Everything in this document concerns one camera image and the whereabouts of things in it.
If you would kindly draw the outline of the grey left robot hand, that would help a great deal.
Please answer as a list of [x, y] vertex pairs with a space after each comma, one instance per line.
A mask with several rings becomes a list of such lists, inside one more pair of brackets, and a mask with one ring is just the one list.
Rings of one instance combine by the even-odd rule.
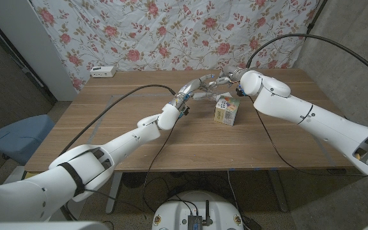
[[175, 94], [169, 104], [180, 110], [190, 98], [202, 100], [213, 96], [218, 83], [216, 81], [206, 82], [206, 80], [212, 78], [214, 78], [213, 74], [207, 74], [186, 83], [178, 93]]

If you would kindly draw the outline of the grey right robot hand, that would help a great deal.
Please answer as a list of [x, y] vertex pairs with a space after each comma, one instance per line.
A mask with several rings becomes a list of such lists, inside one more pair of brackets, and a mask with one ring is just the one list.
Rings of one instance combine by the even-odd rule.
[[208, 89], [213, 90], [221, 85], [228, 85], [231, 87], [234, 83], [240, 82], [242, 75], [247, 69], [240, 68], [237, 66], [225, 66], [219, 73], [218, 77], [208, 84]]

